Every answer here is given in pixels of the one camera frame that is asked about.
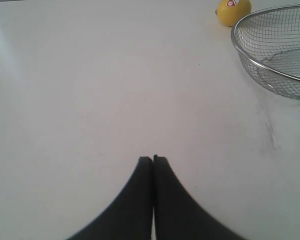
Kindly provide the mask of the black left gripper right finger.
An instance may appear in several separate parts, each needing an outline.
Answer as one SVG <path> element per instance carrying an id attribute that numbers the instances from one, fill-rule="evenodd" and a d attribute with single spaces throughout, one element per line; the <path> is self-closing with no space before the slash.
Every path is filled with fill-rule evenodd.
<path id="1" fill-rule="evenodd" d="M 241 240 L 190 196 L 168 159 L 153 157 L 154 223 L 158 240 Z"/>

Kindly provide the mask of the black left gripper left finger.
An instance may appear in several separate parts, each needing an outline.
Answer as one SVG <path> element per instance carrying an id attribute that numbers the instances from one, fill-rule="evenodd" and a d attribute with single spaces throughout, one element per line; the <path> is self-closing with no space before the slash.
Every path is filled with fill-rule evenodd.
<path id="1" fill-rule="evenodd" d="M 153 224 L 153 161 L 140 157 L 124 188 L 71 240 L 150 240 Z"/>

